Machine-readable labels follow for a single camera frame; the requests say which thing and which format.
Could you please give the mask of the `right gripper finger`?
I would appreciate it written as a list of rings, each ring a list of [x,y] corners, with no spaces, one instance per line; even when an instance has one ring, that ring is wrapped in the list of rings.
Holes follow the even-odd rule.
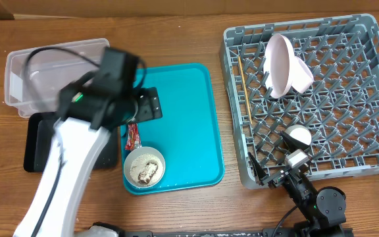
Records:
[[[285,131],[281,131],[280,135],[283,138],[283,141],[284,141],[285,145],[287,146],[288,151],[290,153],[293,153],[294,151],[296,151],[298,149],[301,149],[302,151],[307,151],[310,148],[310,145],[307,145],[307,144],[291,137]]]
[[[252,155],[251,152],[248,153],[249,160],[253,166],[253,173],[258,185],[266,185],[267,182],[265,180],[268,178],[267,173],[263,170],[260,163],[256,160],[256,158]]]

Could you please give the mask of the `small white cup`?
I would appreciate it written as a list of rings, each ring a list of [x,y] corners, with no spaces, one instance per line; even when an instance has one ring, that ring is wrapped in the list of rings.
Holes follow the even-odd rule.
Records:
[[[303,125],[292,125],[285,130],[285,133],[287,133],[291,138],[294,138],[298,142],[302,142],[305,145],[310,145],[312,142],[311,132]]]

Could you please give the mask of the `red snack wrapper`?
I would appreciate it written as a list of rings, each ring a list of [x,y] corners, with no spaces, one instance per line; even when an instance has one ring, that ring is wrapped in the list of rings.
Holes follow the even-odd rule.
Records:
[[[141,147],[141,138],[137,124],[129,124],[127,127],[127,140],[125,150],[133,151]]]

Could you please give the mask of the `bowl with rice leftovers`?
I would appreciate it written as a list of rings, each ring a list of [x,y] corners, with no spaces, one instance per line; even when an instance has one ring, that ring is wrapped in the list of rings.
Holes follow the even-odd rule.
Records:
[[[166,171],[163,155],[152,147],[139,147],[131,151],[123,165],[125,179],[135,188],[151,188]]]

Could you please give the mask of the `pink bowl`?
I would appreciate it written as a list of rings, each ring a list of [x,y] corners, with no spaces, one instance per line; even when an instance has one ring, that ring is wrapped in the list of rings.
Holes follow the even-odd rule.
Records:
[[[295,56],[295,66],[293,68],[292,87],[299,93],[304,93],[314,82],[314,76],[307,64]]]

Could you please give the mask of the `white round plate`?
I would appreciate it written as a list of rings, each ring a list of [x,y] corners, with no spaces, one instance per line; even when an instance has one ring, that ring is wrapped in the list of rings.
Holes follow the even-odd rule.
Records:
[[[272,88],[271,97],[278,99],[289,92],[293,81],[290,76],[293,62],[294,51],[289,39],[282,34],[274,34],[266,45],[263,67],[268,73],[265,85]]]

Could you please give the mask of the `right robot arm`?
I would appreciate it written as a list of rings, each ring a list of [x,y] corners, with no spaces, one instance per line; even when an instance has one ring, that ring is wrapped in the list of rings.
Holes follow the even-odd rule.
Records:
[[[307,153],[311,142],[298,132],[282,131],[281,137],[291,153],[285,156],[285,167],[269,175],[263,170],[252,153],[248,153],[253,164],[256,183],[269,188],[280,186],[289,194],[294,202],[292,207],[274,227],[272,236],[352,236],[353,231],[344,229],[346,222],[346,196],[337,187],[329,186],[317,190],[305,173],[311,164],[312,157]],[[282,228],[287,217],[296,209],[305,220],[294,224],[292,228]]]

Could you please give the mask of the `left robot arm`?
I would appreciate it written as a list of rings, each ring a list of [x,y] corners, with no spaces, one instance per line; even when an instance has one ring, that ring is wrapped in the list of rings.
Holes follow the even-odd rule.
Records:
[[[162,117],[156,89],[136,80],[139,66],[147,76],[141,57],[106,47],[94,65],[59,92],[49,157],[15,236],[73,236],[89,176],[112,131]]]

